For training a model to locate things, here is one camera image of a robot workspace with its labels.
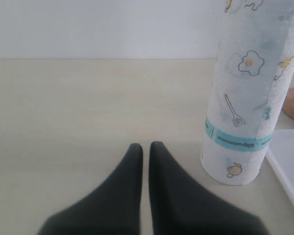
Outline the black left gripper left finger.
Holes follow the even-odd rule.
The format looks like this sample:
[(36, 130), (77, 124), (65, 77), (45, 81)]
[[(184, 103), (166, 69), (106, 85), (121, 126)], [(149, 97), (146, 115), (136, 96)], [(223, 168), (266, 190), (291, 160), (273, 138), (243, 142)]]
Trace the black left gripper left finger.
[(143, 149), (132, 143), (108, 178), (89, 195), (50, 216), (40, 235), (139, 235)]

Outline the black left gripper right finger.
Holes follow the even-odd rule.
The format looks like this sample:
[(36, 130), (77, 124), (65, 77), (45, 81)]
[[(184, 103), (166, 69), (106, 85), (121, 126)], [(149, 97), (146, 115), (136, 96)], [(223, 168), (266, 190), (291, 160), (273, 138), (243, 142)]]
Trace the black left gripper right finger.
[(260, 218), (194, 180), (160, 141), (150, 145), (149, 198), (155, 235), (267, 235)]

